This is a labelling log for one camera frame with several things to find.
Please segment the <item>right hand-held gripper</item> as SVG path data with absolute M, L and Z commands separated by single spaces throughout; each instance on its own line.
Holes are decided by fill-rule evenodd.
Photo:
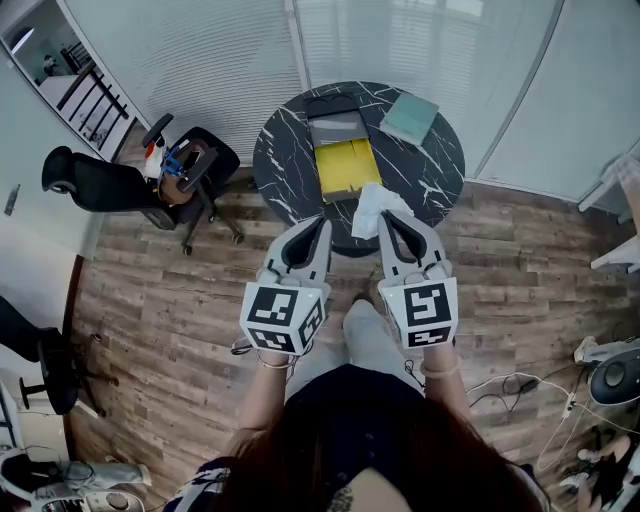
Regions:
M 437 232 L 393 210 L 378 217 L 384 278 L 378 284 L 405 350 L 452 344 L 459 322 L 457 280 Z

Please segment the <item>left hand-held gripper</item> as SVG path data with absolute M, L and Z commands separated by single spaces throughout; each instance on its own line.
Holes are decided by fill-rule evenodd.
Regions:
M 331 222 L 315 216 L 271 243 L 266 268 L 245 287 L 239 319 L 253 348 L 295 357 L 310 351 L 327 318 L 331 240 Z

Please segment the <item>black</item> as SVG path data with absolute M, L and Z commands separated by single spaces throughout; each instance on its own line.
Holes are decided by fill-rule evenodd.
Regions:
M 353 95 L 323 94 L 303 105 L 323 201 L 357 198 L 364 185 L 379 184 L 369 132 Z

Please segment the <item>person's right forearm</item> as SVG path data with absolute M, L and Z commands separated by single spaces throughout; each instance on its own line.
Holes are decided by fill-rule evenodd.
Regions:
M 444 343 L 425 348 L 420 371 L 425 379 L 425 396 L 441 402 L 461 421 L 469 423 L 470 404 L 454 345 Z

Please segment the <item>person's light grey trousers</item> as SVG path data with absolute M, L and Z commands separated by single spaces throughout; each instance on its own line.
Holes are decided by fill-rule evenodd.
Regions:
M 392 339 L 388 322 L 363 295 L 355 298 L 344 317 L 343 335 L 344 344 L 314 344 L 299 360 L 286 384 L 286 400 L 313 379 L 344 365 L 392 375 L 423 393 L 419 382 L 405 370 L 405 358 Z

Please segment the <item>silver bangle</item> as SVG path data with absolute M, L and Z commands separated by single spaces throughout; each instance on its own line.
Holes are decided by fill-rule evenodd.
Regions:
M 274 370 L 287 370 L 295 365 L 298 357 L 286 353 L 259 350 L 256 359 L 260 365 Z

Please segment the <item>brown leather bag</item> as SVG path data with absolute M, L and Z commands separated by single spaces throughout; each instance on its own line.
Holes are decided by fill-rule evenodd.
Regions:
M 195 193 L 195 188 L 184 190 L 190 182 L 189 172 L 208 151 L 209 146 L 201 139 L 187 139 L 166 151 L 162 164 L 162 174 L 158 179 L 158 197 L 170 206 L 188 203 Z M 191 150 L 199 150 L 201 156 L 190 169 L 185 169 L 183 163 Z

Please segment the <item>person's dark blue top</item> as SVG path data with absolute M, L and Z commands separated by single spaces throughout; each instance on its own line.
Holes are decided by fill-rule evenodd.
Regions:
M 202 465 L 163 512 L 326 512 L 372 468 L 411 512 L 548 512 L 531 474 L 394 376 L 341 366 L 313 379 L 260 434 Z

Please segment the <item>black power adapter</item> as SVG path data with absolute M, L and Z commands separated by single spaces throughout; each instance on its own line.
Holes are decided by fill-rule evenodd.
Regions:
M 511 413 L 525 394 L 537 388 L 538 380 L 522 373 L 498 377 L 475 389 L 478 395 L 471 400 L 470 407 L 482 404 L 501 405 L 505 412 Z

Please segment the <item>white and red plastic bag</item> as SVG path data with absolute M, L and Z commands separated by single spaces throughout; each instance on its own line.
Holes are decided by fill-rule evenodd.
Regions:
M 162 136 L 151 141 L 146 147 L 143 175 L 146 178 L 157 179 L 162 174 L 162 164 L 166 154 L 166 142 Z

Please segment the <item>black mesh office chair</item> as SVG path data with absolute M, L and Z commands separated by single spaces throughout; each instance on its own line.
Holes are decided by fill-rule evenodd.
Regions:
M 161 117 L 144 135 L 141 145 L 163 136 L 163 130 L 171 123 L 169 113 Z M 200 219 L 209 222 L 221 220 L 232 233 L 236 244 L 244 240 L 244 234 L 235 223 L 222 215 L 215 200 L 225 194 L 232 175 L 239 169 L 237 154 L 222 140 L 201 127 L 194 127 L 169 145 L 166 151 L 187 139 L 201 139 L 208 151 L 190 170 L 190 182 L 184 190 L 193 186 L 191 200 L 182 205 L 170 206 L 158 197 L 158 179 L 146 178 L 140 170 L 116 163 L 109 163 L 59 146 L 46 157 L 42 170 L 42 189 L 58 194 L 68 194 L 80 208 L 92 213 L 143 214 L 155 227 L 173 231 L 184 224 L 187 231 L 181 247 L 185 255 L 192 254 L 192 239 Z

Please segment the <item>white shelf unit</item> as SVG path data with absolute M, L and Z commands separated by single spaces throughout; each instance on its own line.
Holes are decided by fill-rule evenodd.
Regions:
M 611 189 L 619 200 L 613 208 L 618 213 L 617 222 L 631 221 L 635 234 L 616 248 L 590 263 L 592 270 L 606 265 L 627 264 L 628 274 L 640 270 L 640 161 L 629 154 L 614 160 L 604 171 L 592 190 L 578 203 L 578 210 L 584 212 L 601 202 Z

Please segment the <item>black railing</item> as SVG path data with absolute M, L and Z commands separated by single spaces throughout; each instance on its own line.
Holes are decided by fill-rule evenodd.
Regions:
M 75 76 L 56 109 L 67 111 L 64 117 L 87 141 L 102 145 L 118 121 L 129 119 L 127 105 L 81 43 L 63 48 L 61 56 Z

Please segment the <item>black swivel chair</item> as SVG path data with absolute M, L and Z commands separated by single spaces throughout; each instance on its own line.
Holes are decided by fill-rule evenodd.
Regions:
M 6 349 L 21 359 L 40 367 L 43 382 L 27 385 L 19 379 L 20 395 L 26 408 L 29 397 L 46 393 L 53 411 L 69 413 L 83 390 L 100 417 L 107 412 L 101 408 L 89 385 L 90 379 L 118 386 L 119 380 L 90 372 L 69 338 L 55 327 L 37 327 L 13 305 L 0 296 L 0 349 Z

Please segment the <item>grey device with round dial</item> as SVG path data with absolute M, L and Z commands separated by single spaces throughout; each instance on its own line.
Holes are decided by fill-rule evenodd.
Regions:
M 134 494 L 120 490 L 88 493 L 84 502 L 89 512 L 146 512 L 142 501 Z

